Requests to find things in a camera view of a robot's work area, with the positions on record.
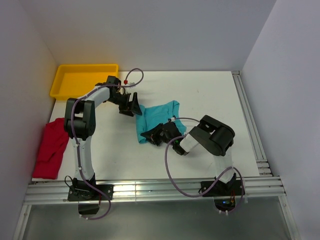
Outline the teal t shirt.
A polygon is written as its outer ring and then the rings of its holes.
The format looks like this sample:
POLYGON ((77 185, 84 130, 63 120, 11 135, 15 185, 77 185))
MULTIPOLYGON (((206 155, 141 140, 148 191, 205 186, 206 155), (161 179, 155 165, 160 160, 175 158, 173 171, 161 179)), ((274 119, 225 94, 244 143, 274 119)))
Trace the teal t shirt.
POLYGON ((142 112, 142 115, 136 115, 136 134, 139 144, 148 142, 147 138, 142 136, 143 133, 151 131, 159 124, 166 124, 168 119, 179 118, 180 103, 176 100, 152 107, 145 107, 142 104, 139 106, 142 112))

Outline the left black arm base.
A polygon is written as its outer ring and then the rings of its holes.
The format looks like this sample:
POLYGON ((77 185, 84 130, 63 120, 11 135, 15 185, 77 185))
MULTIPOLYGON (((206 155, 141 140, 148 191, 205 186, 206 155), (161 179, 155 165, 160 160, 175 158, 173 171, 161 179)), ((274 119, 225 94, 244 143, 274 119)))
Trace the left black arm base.
POLYGON ((113 184, 97 184, 95 175, 88 181, 93 188, 84 181, 71 178, 69 175, 64 178, 64 183, 68 187, 67 201, 78 203, 78 213, 81 217, 89 220, 100 219, 110 211, 114 193, 113 184), (109 203, 107 212, 100 217, 94 216, 100 210, 102 201, 109 203))

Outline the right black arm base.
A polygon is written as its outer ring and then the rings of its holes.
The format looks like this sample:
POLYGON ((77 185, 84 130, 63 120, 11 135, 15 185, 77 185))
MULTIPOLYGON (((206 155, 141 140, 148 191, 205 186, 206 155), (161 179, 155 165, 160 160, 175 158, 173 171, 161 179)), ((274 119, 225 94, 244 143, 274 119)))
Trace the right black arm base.
POLYGON ((204 198, 218 198, 214 200, 215 207, 222 212, 232 211, 237 206, 237 197, 244 198, 245 189, 241 180, 233 178, 228 183, 218 181, 210 191, 204 194, 204 198))

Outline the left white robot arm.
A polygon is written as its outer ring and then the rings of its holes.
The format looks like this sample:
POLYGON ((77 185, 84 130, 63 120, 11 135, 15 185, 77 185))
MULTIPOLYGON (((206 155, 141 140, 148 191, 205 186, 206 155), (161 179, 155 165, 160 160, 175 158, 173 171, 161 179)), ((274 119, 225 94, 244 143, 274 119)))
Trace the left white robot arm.
POLYGON ((86 200, 95 198, 98 193, 91 154, 91 140, 96 130, 96 108, 110 102, 118 106, 122 115, 142 115, 138 93, 122 93, 121 89, 126 88, 120 79, 108 76, 106 82, 97 83, 88 93, 79 98, 69 98, 66 102, 63 127, 72 142, 76 164, 72 188, 86 200))

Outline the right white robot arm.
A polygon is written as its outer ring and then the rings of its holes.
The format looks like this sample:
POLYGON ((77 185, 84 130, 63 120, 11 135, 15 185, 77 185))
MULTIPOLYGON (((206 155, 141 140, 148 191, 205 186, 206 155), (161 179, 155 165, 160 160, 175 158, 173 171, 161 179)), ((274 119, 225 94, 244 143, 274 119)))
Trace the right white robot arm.
POLYGON ((236 171, 227 168, 233 167, 230 153, 227 151, 234 143, 234 130, 221 121, 205 115, 200 120, 194 119, 197 125, 192 127, 188 133, 182 133, 178 129, 178 120, 192 120, 190 117, 180 118, 173 116, 165 123, 158 123, 149 130, 143 130, 139 137, 148 143, 160 146, 166 143, 180 156, 186 156, 198 145, 202 146, 214 156, 217 191, 222 195, 229 194, 236 182, 236 171))

